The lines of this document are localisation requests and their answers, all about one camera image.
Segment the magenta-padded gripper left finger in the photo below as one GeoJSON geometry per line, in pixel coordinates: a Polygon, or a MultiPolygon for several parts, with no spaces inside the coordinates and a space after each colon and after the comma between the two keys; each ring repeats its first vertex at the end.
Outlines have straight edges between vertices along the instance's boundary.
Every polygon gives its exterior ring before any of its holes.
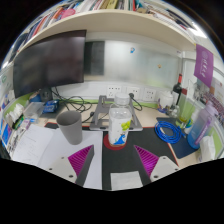
{"type": "Polygon", "coordinates": [[[65,180],[84,186],[94,156],[94,146],[87,146],[69,157],[61,157],[47,171],[65,180]]]}

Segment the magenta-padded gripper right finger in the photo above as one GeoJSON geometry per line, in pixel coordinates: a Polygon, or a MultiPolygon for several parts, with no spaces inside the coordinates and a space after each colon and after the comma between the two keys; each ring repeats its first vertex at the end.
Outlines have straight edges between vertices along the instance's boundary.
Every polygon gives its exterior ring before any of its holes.
{"type": "Polygon", "coordinates": [[[134,148],[151,182],[155,182],[179,170],[179,167],[167,156],[158,157],[137,145],[134,148]]]}

